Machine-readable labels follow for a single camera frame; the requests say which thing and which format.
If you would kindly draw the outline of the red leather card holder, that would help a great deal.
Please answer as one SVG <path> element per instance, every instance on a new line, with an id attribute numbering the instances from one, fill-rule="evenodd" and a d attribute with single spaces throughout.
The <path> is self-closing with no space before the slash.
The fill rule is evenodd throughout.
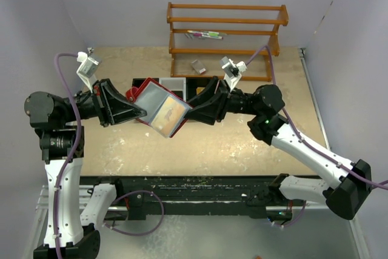
<path id="1" fill-rule="evenodd" d="M 152 78 L 146 78 L 139 87 L 126 92 L 129 101 L 146 111 L 137 120 L 165 138 L 173 137 L 187 122 L 188 103 Z"/>

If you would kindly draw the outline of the clear plastic card sleeve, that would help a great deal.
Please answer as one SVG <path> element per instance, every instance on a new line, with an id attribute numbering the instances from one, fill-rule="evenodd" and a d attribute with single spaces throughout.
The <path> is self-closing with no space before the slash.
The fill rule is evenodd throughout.
<path id="1" fill-rule="evenodd" d="M 138 107 L 147 112 L 146 116 L 138 118 L 139 122 L 149 124 L 168 96 L 168 91 L 154 82 L 149 82 L 135 101 Z"/>

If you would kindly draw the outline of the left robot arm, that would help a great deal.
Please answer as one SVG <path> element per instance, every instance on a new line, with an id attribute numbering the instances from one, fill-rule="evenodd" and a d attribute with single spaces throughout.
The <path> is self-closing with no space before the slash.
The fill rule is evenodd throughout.
<path id="1" fill-rule="evenodd" d="M 48 181 L 48 222 L 44 242 L 34 258 L 96 258 L 99 230 L 110 205 L 124 201 L 119 179 L 103 178 L 92 187 L 86 207 L 80 209 L 80 176 L 84 157 L 81 120 L 97 117 L 113 126 L 146 116 L 147 112 L 120 94 L 109 79 L 94 83 L 91 91 L 61 98 L 47 92 L 30 94 L 24 110 L 39 137 Z"/>

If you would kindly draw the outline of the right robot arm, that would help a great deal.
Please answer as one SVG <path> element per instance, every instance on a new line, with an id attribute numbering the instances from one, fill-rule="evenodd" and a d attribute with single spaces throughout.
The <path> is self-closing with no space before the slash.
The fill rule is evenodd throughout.
<path id="1" fill-rule="evenodd" d="M 289 200 L 326 204 L 336 215 L 352 220 L 372 191 L 370 165 L 341 157 L 300 132 L 289 117 L 279 114 L 285 106 L 278 86 L 259 86 L 253 93 L 229 89 L 224 80 L 213 77 L 188 101 L 185 118 L 213 125 L 227 113 L 252 115 L 247 123 L 259 141 L 288 153 L 313 170 L 318 178 L 280 174 L 269 186 L 270 200 L 283 205 Z"/>

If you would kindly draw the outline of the yellow card stack in tray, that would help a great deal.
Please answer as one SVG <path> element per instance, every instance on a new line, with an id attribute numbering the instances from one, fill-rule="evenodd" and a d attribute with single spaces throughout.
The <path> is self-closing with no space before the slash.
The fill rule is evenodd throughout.
<path id="1" fill-rule="evenodd" d="M 204 90 L 203 87 L 197 87 L 196 88 L 196 94 L 199 95 Z"/>

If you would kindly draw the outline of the tan card in holder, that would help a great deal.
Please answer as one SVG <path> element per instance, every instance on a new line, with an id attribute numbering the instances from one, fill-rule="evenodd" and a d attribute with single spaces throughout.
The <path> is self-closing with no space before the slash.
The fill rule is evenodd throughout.
<path id="1" fill-rule="evenodd" d="M 168 96 L 156 111 L 150 126 L 163 137 L 170 137 L 179 127 L 191 107 L 184 101 Z"/>

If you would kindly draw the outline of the black and white organiser tray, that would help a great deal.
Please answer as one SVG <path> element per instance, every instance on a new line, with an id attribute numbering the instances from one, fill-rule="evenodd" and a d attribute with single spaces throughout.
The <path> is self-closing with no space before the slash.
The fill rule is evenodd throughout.
<path id="1" fill-rule="evenodd" d="M 134 103 L 140 92 L 149 82 L 154 82 L 169 92 L 169 96 L 175 96 L 185 102 L 195 97 L 197 87 L 205 87 L 211 78 L 198 77 L 173 77 L 173 78 L 134 78 L 132 88 L 126 92 L 127 99 Z"/>

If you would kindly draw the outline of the small grey box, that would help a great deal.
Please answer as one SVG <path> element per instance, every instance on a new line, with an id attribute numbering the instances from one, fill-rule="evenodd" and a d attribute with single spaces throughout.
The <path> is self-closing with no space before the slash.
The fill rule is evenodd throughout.
<path id="1" fill-rule="evenodd" d="M 194 60 L 190 63 L 191 67 L 193 68 L 193 70 L 199 74 L 199 75 L 202 75 L 202 74 L 205 74 L 205 72 L 207 71 L 205 65 L 200 61 L 200 60 Z"/>

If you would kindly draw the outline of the bundle of coloured pens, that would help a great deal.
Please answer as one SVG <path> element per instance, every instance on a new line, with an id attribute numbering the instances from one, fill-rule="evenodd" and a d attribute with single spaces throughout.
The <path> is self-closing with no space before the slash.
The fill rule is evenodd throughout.
<path id="1" fill-rule="evenodd" d="M 195 30 L 188 30 L 185 33 L 186 37 L 194 39 L 217 39 L 217 40 L 223 40 L 227 34 L 220 33 L 220 32 L 212 32 L 212 31 L 195 31 Z"/>

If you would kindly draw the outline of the aluminium frame rail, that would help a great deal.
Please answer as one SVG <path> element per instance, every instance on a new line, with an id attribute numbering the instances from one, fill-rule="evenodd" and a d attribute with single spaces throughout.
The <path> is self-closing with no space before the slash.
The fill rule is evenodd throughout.
<path id="1" fill-rule="evenodd" d="M 118 210 L 118 204 L 121 201 L 116 197 L 115 187 L 111 184 L 101 184 L 97 186 L 97 189 L 89 194 L 87 190 L 90 186 L 80 186 L 79 190 L 69 189 L 65 193 L 61 193 L 59 189 L 44 187 L 40 194 L 38 206 L 40 208 L 46 206 L 52 212 L 58 212 L 64 214 L 65 212 L 71 212 L 77 207 L 85 209 L 89 204 L 95 209 L 111 209 Z M 236 207 L 258 207 L 262 209 L 280 209 L 286 207 L 289 202 L 287 200 L 276 203 L 264 200 L 258 201 L 255 197 L 248 198 L 243 193 L 239 194 L 237 199 L 228 198 L 195 198 L 195 197 L 165 197 L 159 193 L 155 193 L 152 190 L 136 190 L 132 194 L 124 195 L 124 198 L 129 199 L 129 206 L 132 208 L 145 207 L 151 203 L 162 204 L 164 212 L 178 213 L 179 210 L 172 210 L 172 208 L 186 207 L 187 210 L 183 210 L 183 215 L 188 215 L 189 212 L 193 212 L 195 206 L 203 205 L 204 207 L 215 206 L 220 207 L 221 215 L 225 215 L 227 211 L 231 210 L 232 206 Z"/>

